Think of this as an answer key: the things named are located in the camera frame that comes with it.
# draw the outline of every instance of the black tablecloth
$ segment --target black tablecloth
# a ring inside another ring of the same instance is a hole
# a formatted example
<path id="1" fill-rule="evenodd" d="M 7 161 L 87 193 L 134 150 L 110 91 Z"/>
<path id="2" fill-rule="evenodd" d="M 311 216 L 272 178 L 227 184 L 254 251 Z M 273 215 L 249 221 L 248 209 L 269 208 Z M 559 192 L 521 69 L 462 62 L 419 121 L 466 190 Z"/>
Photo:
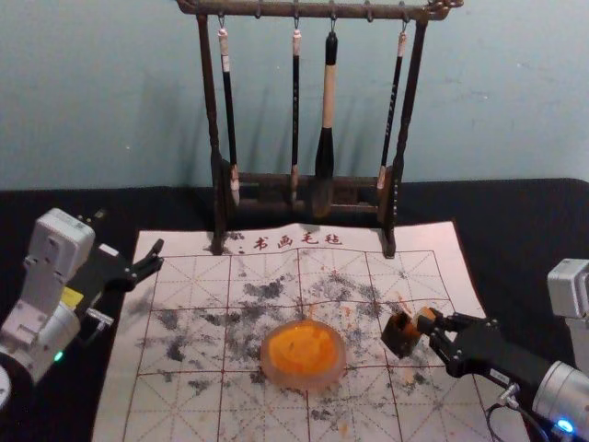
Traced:
<path id="1" fill-rule="evenodd" d="M 549 359 L 573 363 L 571 338 L 551 314 L 548 272 L 563 258 L 589 258 L 589 184 L 579 180 L 505 180 L 404 185 L 400 224 L 454 220 L 479 299 L 501 320 L 506 337 Z M 72 215 L 106 208 L 98 239 L 133 256 L 141 229 L 212 229 L 207 189 L 0 192 L 0 319 L 24 278 L 22 260 L 34 221 L 52 207 Z M 240 214 L 231 227 L 276 227 L 286 215 Z M 370 215 L 328 218 L 324 224 L 374 227 Z M 106 312 L 122 298 L 107 294 Z M 84 441 L 92 434 L 114 330 L 86 350 L 73 347 L 36 390 L 26 419 L 2 440 Z"/>

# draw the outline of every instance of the white paper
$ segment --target white paper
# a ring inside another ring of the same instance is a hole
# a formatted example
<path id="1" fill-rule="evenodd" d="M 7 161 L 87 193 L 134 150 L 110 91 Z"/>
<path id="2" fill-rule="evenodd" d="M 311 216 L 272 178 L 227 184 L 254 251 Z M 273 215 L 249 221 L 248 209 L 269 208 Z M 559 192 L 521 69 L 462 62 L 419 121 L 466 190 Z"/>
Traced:
<path id="1" fill-rule="evenodd" d="M 95 441 L 491 441 L 483 405 L 501 392 L 451 378 L 425 339 L 398 360 L 380 341 L 391 312 L 423 306 L 484 316 L 452 223 L 380 231 L 290 225 L 211 233 L 143 231 L 135 259 L 159 238 L 162 270 L 128 294 L 94 427 Z M 279 389 L 261 373 L 272 328 L 321 320 L 346 343 L 347 370 L 322 393 Z M 508 440 L 521 418 L 493 417 Z"/>

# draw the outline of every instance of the calligraphy brush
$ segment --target calligraphy brush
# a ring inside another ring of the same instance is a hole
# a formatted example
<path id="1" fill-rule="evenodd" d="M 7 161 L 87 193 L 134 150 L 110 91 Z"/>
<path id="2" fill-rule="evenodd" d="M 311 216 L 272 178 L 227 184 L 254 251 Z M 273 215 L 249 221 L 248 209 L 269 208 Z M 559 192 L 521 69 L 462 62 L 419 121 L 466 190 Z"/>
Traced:
<path id="1" fill-rule="evenodd" d="M 407 34 L 405 26 L 398 35 L 397 63 L 395 64 L 395 74 L 393 77 L 393 87 L 390 92 L 390 102 L 388 104 L 387 128 L 385 130 L 385 143 L 383 144 L 383 156 L 380 161 L 380 170 L 378 171 L 378 180 L 376 181 L 376 191 L 380 194 L 385 185 L 385 172 L 387 168 L 388 145 L 390 144 L 390 132 L 393 125 L 393 116 L 395 115 L 395 104 L 397 102 L 398 80 L 401 75 L 401 66 L 403 64 L 403 54 L 405 53 L 405 43 Z"/>
<path id="2" fill-rule="evenodd" d="M 301 31 L 293 34 L 293 159 L 291 168 L 291 201 L 296 201 L 298 186 L 298 60 L 301 51 Z"/>
<path id="3" fill-rule="evenodd" d="M 221 63 L 223 65 L 223 86 L 225 88 L 225 110 L 227 113 L 227 132 L 229 135 L 229 163 L 231 195 L 236 205 L 239 205 L 239 173 L 237 172 L 236 129 L 233 122 L 233 97 L 231 94 L 231 72 L 229 69 L 229 43 L 225 27 L 217 33 L 221 46 Z"/>
<path id="4" fill-rule="evenodd" d="M 335 101 L 336 57 L 338 38 L 333 29 L 325 41 L 325 77 L 323 82 L 323 124 L 315 158 L 315 190 L 311 207 L 313 215 L 323 217 L 329 213 L 333 199 L 333 112 Z"/>

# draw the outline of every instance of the cable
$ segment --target cable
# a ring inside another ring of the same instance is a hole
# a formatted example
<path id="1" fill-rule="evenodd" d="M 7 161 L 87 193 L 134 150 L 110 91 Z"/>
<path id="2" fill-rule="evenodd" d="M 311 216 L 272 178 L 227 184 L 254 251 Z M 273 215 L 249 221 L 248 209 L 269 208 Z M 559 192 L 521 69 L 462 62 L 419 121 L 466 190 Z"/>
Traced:
<path id="1" fill-rule="evenodd" d="M 542 438 L 542 440 L 544 442 L 550 442 L 549 437 L 547 436 L 546 432 L 542 429 L 542 427 L 540 426 L 540 424 L 537 422 L 536 419 L 534 419 L 526 410 L 524 410 L 522 407 L 517 406 L 516 408 L 512 408 L 510 406 L 507 405 L 500 405 L 499 403 L 494 403 L 491 407 L 489 407 L 486 411 L 485 411 L 485 419 L 487 421 L 487 426 L 489 427 L 489 431 L 491 432 L 491 436 L 495 439 L 497 439 L 498 442 L 505 442 L 505 440 L 501 439 L 497 433 L 495 433 L 495 430 L 493 430 L 492 426 L 491 426 L 491 414 L 497 410 L 498 408 L 509 408 L 510 410 L 514 410 L 516 412 L 519 412 L 522 417 L 524 419 L 526 419 L 533 427 L 534 429 L 537 431 L 537 433 L 540 435 L 540 437 Z"/>

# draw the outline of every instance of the wall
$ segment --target wall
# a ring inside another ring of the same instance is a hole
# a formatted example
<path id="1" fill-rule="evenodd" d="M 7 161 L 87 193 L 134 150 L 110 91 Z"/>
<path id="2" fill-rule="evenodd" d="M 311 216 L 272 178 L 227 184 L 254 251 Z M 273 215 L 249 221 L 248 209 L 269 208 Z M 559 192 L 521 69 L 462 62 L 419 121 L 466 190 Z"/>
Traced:
<path id="1" fill-rule="evenodd" d="M 589 180 L 587 2 L 466 3 L 428 28 L 405 179 Z M 287 172 L 293 22 L 228 17 L 226 26 L 240 169 Z M 306 173 L 317 148 L 328 29 L 327 20 L 301 19 Z M 217 30 L 211 19 L 227 157 Z M 399 23 L 340 20 L 336 30 L 336 172 L 374 175 Z M 207 185 L 200 72 L 195 20 L 175 2 L 3 2 L 0 189 Z"/>

